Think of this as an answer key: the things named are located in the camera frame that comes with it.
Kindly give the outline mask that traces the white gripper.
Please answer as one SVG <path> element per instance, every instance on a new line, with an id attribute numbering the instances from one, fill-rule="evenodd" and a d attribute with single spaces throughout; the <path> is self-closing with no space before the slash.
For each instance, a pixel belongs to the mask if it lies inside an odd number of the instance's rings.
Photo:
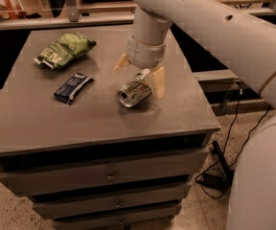
<path id="1" fill-rule="evenodd" d="M 114 71 L 118 72 L 130 64 L 140 69 L 150 69 L 158 65 L 164 58 L 166 44 L 147 45 L 136 40 L 132 35 L 127 38 L 126 53 L 118 59 Z M 150 74 L 152 90 L 156 99 L 165 95 L 165 69 L 163 66 L 156 66 Z"/>

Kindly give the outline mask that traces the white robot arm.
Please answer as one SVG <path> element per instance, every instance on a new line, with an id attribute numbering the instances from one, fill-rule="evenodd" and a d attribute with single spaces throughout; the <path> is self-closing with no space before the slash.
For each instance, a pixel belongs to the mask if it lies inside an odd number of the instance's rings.
<path id="1" fill-rule="evenodd" d="M 117 66 L 149 69 L 165 93 L 161 61 L 171 24 L 228 67 L 276 109 L 276 26 L 214 0 L 133 0 L 134 25 Z M 276 116 L 249 139 L 237 164 L 226 230 L 276 230 Z"/>

